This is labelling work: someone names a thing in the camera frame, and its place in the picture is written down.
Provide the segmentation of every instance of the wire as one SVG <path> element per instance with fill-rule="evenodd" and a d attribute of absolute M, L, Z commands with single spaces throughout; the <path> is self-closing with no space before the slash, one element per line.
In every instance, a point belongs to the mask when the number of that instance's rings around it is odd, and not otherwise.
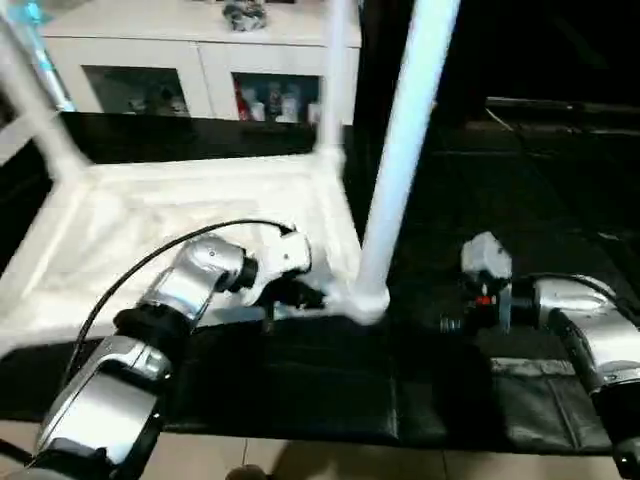
<path fill-rule="evenodd" d="M 24 466 L 29 465 L 33 461 L 33 457 L 29 452 L 2 439 L 0 439 L 0 455 L 10 458 Z"/>
<path fill-rule="evenodd" d="M 146 264 L 148 264 L 151 260 L 153 260 L 154 258 L 156 258 L 159 255 L 163 254 L 167 250 L 175 247 L 176 245 L 179 245 L 179 244 L 181 244 L 183 242 L 186 242 L 187 240 L 191 240 L 192 238 L 198 237 L 198 236 L 203 235 L 205 233 L 209 233 L 209 232 L 212 232 L 214 230 L 218 230 L 220 228 L 230 227 L 232 225 L 246 225 L 246 224 L 259 224 L 259 225 L 272 226 L 272 227 L 278 228 L 282 235 L 286 235 L 287 233 L 291 233 L 291 232 L 294 231 L 292 228 L 290 228 L 290 227 L 288 227 L 288 226 L 286 226 L 286 225 L 284 225 L 282 223 L 273 222 L 271 220 L 246 219 L 246 218 L 245 219 L 240 219 L 240 220 L 231 220 L 229 222 L 221 222 L 221 223 L 215 223 L 213 225 L 207 225 L 206 227 L 202 227 L 202 228 L 200 228 L 198 230 L 194 230 L 194 231 L 192 231 L 190 233 L 182 235 L 181 237 L 178 237 L 178 238 L 176 238 L 174 240 L 171 240 L 170 242 L 165 243 L 161 247 L 159 247 L 159 248 L 155 249 L 153 252 L 149 253 L 142 260 L 140 260 L 138 263 L 136 263 L 133 267 L 131 267 L 129 270 L 127 270 L 120 278 L 118 278 L 115 281 L 115 283 L 113 285 L 111 285 L 111 287 L 109 287 L 107 289 L 107 291 L 102 295 L 102 297 L 100 297 L 98 302 L 95 304 L 95 306 L 93 307 L 93 309 L 89 313 L 89 316 L 87 317 L 87 319 L 84 321 L 84 323 L 80 327 L 80 330 L 78 332 L 78 337 L 76 338 L 76 340 L 74 342 L 73 352 L 71 353 L 71 357 L 69 358 L 69 362 L 67 363 L 67 366 L 65 368 L 64 374 L 62 376 L 62 382 L 60 384 L 60 391 L 62 391 L 62 389 L 64 389 L 67 386 L 67 384 L 71 380 L 72 375 L 75 372 L 76 363 L 78 361 L 78 357 L 82 353 L 82 346 L 83 346 L 83 344 L 84 344 L 84 342 L 85 342 L 85 340 L 87 338 L 87 334 L 89 333 L 89 330 L 91 329 L 91 326 L 93 325 L 93 323 L 95 322 L 96 317 L 98 316 L 98 313 L 100 313 L 100 310 L 102 310 L 102 308 L 109 301 L 109 299 L 118 291 L 118 289 L 127 280 L 129 280 L 129 278 L 131 278 L 138 270 L 140 270 L 142 267 L 144 267 Z"/>
<path fill-rule="evenodd" d="M 511 125 L 509 125 L 507 122 L 505 122 L 504 120 L 502 120 L 498 115 L 496 115 L 495 113 L 493 113 L 489 107 L 485 107 L 484 108 L 485 111 L 489 114 L 489 116 L 491 118 L 493 118 L 496 122 L 498 122 L 500 125 L 502 125 L 504 128 L 506 128 L 507 130 L 509 130 L 512 133 L 516 133 L 516 129 L 513 128 Z"/>

